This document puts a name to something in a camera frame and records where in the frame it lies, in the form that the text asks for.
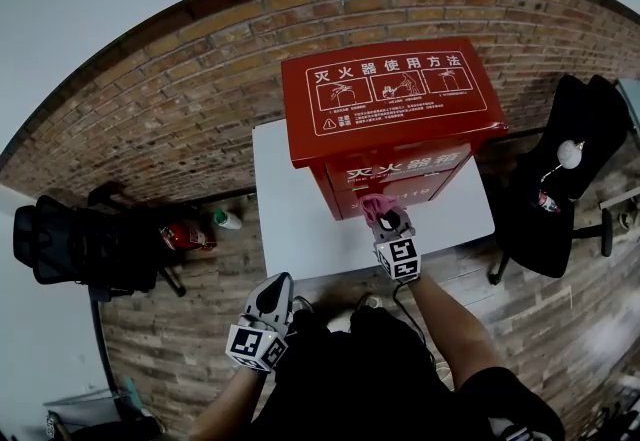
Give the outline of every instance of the human arm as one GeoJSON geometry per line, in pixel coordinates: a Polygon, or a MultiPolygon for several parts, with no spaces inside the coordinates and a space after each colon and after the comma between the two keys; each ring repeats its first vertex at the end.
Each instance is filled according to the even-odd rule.
{"type": "Polygon", "coordinates": [[[433,342],[449,364],[456,390],[475,373],[503,366],[482,323],[427,274],[409,288],[433,342]]]}
{"type": "Polygon", "coordinates": [[[249,426],[266,373],[241,367],[222,393],[196,418],[190,441],[219,441],[239,437],[249,426]]]}

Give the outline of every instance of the black shirt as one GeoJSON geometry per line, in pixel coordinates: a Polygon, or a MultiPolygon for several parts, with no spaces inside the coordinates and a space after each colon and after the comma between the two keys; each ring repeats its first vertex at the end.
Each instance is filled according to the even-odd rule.
{"type": "Polygon", "coordinates": [[[417,333],[382,308],[354,313],[351,333],[298,312],[285,340],[251,439],[496,439],[489,418],[564,439],[557,415],[506,368],[449,391],[417,333]]]}

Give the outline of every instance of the wooden floor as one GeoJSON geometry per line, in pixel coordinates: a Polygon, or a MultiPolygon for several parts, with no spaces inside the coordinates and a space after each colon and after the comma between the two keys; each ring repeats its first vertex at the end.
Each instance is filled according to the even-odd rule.
{"type": "MultiPolygon", "coordinates": [[[[487,146],[477,157],[481,171],[506,175],[514,155],[536,140],[487,146]]],[[[628,141],[607,164],[577,203],[576,227],[599,223],[600,201],[640,185],[637,155],[637,147],[628,141]]],[[[186,439],[193,418],[232,375],[231,361],[224,355],[229,325],[265,277],[257,199],[243,197],[231,206],[242,212],[243,229],[220,230],[219,247],[198,254],[180,271],[188,289],[184,298],[159,282],[149,297],[120,298],[102,308],[117,380],[134,379],[142,401],[174,439],[186,439]]],[[[491,286],[486,273],[501,256],[493,237],[423,257],[422,272],[482,320],[506,365],[561,416],[568,439],[580,432],[599,404],[612,368],[640,336],[640,228],[626,233],[617,225],[615,229],[610,258],[600,255],[598,239],[575,241],[562,279],[511,262],[503,282],[491,286]]],[[[297,293],[321,301],[325,309],[344,307],[365,291],[375,291],[401,317],[391,301],[392,289],[380,269],[296,283],[297,293]]],[[[418,318],[408,292],[399,297],[418,318]]],[[[272,386],[270,377],[262,403],[272,386]]]]}

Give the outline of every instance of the white ball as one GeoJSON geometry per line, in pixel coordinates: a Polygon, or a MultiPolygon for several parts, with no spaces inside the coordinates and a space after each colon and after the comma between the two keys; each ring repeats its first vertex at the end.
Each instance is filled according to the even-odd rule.
{"type": "Polygon", "coordinates": [[[573,141],[564,141],[558,148],[558,161],[565,169],[575,169],[582,160],[582,149],[573,141]]]}

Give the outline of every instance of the red metal box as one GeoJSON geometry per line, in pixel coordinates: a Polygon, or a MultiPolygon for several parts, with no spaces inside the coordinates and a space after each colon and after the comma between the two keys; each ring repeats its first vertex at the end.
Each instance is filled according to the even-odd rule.
{"type": "Polygon", "coordinates": [[[482,143],[506,135],[466,38],[345,48],[282,63],[291,161],[309,167],[336,219],[372,192],[434,198],[482,143]]]}

